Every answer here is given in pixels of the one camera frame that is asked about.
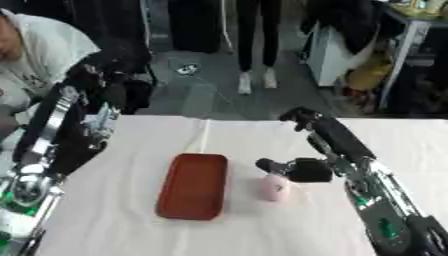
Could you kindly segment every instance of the white sneaker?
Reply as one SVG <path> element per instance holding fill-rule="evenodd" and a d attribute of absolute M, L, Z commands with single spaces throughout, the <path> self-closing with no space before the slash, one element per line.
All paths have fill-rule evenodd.
<path fill-rule="evenodd" d="M 266 73 L 264 73 L 264 87 L 267 89 L 278 88 L 275 70 L 273 68 L 267 68 Z"/>
<path fill-rule="evenodd" d="M 238 93 L 239 94 L 251 94 L 252 88 L 251 88 L 251 77 L 249 72 L 243 72 L 240 75 L 240 83 L 238 85 Z"/>

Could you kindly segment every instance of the pink cup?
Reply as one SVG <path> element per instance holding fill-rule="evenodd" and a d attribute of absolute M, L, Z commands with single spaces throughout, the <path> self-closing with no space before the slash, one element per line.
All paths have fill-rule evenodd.
<path fill-rule="evenodd" d="M 289 195 L 289 180 L 281 175 L 268 174 L 262 180 L 261 193 L 265 200 L 283 201 Z"/>

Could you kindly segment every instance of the robotic arm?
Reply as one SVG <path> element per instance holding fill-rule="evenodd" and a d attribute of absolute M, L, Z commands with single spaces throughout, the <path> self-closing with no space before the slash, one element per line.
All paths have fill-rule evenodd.
<path fill-rule="evenodd" d="M 343 178 L 345 192 L 379 256 L 448 255 L 446 230 L 417 208 L 394 174 L 344 125 L 306 108 L 293 109 L 280 120 L 296 122 L 296 131 L 309 131 L 308 142 L 326 158 L 286 164 L 261 159 L 259 168 L 294 182 L 329 182 L 332 173 Z"/>
<path fill-rule="evenodd" d="M 107 146 L 125 106 L 122 61 L 104 52 L 86 57 L 41 102 L 14 167 L 0 177 L 0 255 L 35 254 L 66 177 Z"/>

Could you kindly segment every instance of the concrete floor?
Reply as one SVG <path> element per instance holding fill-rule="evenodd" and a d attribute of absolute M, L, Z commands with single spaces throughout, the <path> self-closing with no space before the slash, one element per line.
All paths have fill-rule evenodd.
<path fill-rule="evenodd" d="M 254 45 L 254 92 L 249 96 L 241 96 L 237 93 L 237 55 L 228 54 L 225 45 L 215 54 L 173 51 L 167 17 L 161 11 L 166 8 L 166 4 L 153 1 L 156 1 L 152 19 L 155 52 L 153 68 L 161 82 L 153 95 L 151 107 L 140 110 L 139 114 L 220 120 L 272 120 L 290 108 L 306 106 L 339 115 L 338 109 L 329 101 L 331 93 L 329 96 L 326 92 L 326 97 L 323 96 L 308 67 L 300 64 L 296 56 L 306 40 L 305 36 L 298 33 L 298 19 L 283 21 L 280 27 L 280 50 L 275 66 L 280 88 L 274 90 L 264 89 L 261 84 L 263 40 L 261 26 L 258 26 L 255 40 L 258 43 Z M 237 44 L 236 32 L 236 26 L 231 26 L 229 34 L 234 45 Z M 194 76 L 181 76 L 174 71 L 191 63 L 200 66 Z"/>

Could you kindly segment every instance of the red tray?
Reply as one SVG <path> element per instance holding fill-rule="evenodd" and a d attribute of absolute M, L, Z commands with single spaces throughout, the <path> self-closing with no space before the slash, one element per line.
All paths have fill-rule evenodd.
<path fill-rule="evenodd" d="M 221 212 L 227 176 L 222 155 L 182 154 L 168 171 L 156 213 L 165 218 L 211 220 Z"/>

